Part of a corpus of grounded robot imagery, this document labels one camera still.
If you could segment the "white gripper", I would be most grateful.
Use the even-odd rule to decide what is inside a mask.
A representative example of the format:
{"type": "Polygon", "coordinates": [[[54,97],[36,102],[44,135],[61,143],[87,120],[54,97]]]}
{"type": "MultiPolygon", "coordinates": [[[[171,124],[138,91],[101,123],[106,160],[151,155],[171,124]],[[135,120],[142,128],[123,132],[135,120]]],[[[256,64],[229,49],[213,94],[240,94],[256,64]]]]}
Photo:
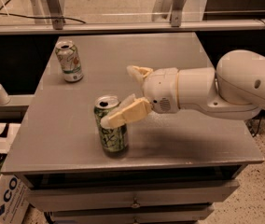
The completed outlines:
{"type": "Polygon", "coordinates": [[[116,129],[128,123],[144,119],[153,109],[159,114],[179,111],[177,101],[177,68],[153,71],[149,67],[129,65],[127,72],[139,84],[143,84],[146,97],[137,98],[134,94],[124,99],[118,107],[101,119],[105,129],[116,129]]]}

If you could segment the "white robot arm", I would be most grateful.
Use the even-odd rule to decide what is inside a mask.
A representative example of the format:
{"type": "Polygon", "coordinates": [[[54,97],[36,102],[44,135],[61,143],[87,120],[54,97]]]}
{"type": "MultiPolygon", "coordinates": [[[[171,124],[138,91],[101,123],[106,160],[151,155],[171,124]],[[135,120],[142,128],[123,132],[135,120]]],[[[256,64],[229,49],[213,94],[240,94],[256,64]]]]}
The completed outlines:
{"type": "Polygon", "coordinates": [[[127,72],[143,96],[128,96],[104,116],[106,129],[144,119],[152,111],[192,109],[214,118],[246,120],[265,110],[265,57],[253,51],[230,51],[216,67],[154,70],[131,65],[127,72]]]}

